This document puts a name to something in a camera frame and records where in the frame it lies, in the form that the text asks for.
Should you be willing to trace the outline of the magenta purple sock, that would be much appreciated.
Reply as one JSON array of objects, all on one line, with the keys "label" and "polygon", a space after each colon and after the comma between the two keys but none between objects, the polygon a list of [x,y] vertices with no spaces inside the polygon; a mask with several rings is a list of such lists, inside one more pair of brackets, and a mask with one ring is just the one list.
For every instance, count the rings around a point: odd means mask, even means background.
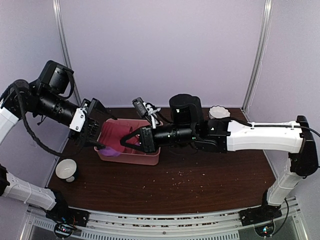
[{"label": "magenta purple sock", "polygon": [[120,143],[123,136],[139,127],[138,121],[129,121],[128,119],[109,119],[104,122],[98,142],[104,144],[105,148],[99,149],[98,152],[106,157],[119,157],[121,154],[140,154],[139,151],[124,147]]}]

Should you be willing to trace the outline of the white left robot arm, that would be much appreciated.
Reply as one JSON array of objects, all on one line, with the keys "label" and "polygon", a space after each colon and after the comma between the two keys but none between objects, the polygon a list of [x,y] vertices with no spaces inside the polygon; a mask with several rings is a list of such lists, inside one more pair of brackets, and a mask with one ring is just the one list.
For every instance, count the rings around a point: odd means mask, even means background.
[{"label": "white left robot arm", "polygon": [[[3,92],[17,79],[37,77],[44,65],[32,69],[30,63],[15,65],[6,59],[0,61],[0,90]],[[40,117],[27,114],[27,121],[36,136],[55,151],[63,149],[69,130],[66,126],[49,118],[37,125]],[[0,162],[9,172],[30,183],[45,187],[53,174],[56,156],[39,147],[27,133],[21,121],[12,128],[0,146]]]}]

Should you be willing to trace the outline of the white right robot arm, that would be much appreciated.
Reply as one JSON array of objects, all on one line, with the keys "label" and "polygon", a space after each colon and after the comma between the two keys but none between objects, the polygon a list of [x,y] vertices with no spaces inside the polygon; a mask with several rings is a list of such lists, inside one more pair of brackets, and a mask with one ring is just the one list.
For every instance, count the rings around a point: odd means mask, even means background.
[{"label": "white right robot arm", "polygon": [[149,121],[121,138],[120,144],[143,153],[154,153],[160,147],[193,144],[198,150],[212,153],[242,150],[270,150],[288,153],[288,166],[275,183],[265,191],[262,206],[256,210],[259,220],[268,220],[297,186],[301,179],[319,169],[316,131],[305,116],[281,123],[244,122],[231,116],[204,118],[201,100],[186,93],[170,98],[171,121],[159,122],[160,109],[133,100],[138,114]]}]

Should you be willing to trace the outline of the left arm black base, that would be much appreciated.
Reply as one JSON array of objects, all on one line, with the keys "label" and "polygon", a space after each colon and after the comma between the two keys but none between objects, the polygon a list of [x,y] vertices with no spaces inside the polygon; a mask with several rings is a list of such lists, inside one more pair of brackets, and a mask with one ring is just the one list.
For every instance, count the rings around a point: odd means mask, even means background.
[{"label": "left arm black base", "polygon": [[86,210],[69,207],[66,201],[58,200],[51,210],[45,210],[46,217],[56,223],[86,227],[90,213]]}]

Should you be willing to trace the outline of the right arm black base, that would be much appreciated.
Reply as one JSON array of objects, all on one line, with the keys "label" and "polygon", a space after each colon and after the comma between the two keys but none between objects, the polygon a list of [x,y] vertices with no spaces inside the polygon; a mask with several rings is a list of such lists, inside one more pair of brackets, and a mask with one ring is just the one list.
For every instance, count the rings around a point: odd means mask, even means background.
[{"label": "right arm black base", "polygon": [[239,218],[242,226],[255,225],[262,222],[271,221],[282,216],[279,207],[276,206],[258,206],[247,208],[239,212]]}]

